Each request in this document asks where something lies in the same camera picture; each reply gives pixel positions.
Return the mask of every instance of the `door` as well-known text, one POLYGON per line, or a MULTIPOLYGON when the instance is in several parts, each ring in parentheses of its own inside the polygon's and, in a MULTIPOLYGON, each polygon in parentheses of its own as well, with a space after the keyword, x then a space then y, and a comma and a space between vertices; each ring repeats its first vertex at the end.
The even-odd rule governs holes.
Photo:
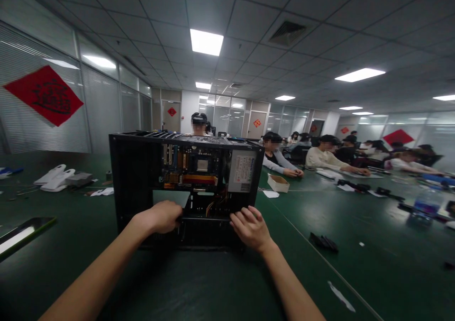
POLYGON ((168 131, 180 131, 180 102, 162 101, 163 129, 168 131))
POLYGON ((247 138, 260 139, 264 135, 265 112, 251 112, 250 124, 248 125, 248 136, 247 138))

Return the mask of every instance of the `ceiling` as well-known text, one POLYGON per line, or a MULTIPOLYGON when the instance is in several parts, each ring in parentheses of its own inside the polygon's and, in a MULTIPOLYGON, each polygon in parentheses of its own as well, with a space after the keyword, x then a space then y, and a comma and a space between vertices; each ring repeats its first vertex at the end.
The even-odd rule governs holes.
POLYGON ((213 83, 210 92, 266 101, 286 94, 322 110, 455 110, 432 99, 455 94, 455 0, 39 1, 159 87, 213 83), (286 20, 305 34, 292 47, 271 44, 286 20), (223 35, 220 56, 193 52, 190 28, 223 35), (387 73, 334 80, 364 67, 387 73), (244 85, 234 90, 233 82, 244 85))

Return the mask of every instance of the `wall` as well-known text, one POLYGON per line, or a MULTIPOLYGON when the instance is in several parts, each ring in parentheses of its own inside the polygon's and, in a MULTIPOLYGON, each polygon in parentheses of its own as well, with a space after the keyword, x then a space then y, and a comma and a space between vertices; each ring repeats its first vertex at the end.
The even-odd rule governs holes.
POLYGON ((191 115, 199 111, 199 92, 182 91, 182 122, 181 132, 183 134, 192 133, 191 115))

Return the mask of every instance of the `sticker label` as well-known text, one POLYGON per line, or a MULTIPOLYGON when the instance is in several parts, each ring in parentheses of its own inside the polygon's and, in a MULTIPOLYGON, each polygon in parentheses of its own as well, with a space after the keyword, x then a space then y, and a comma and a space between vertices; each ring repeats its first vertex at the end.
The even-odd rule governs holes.
POLYGON ((236 159, 236 183, 250 183, 253 176, 253 156, 237 156, 236 159))

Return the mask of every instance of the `air vent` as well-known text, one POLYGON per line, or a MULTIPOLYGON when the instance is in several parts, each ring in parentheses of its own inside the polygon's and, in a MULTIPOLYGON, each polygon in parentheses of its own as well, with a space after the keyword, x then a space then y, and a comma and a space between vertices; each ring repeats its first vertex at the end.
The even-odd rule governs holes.
POLYGON ((307 28, 302 25, 295 24, 293 22, 285 21, 272 35, 269 42, 278 44, 281 46, 291 46, 307 28))

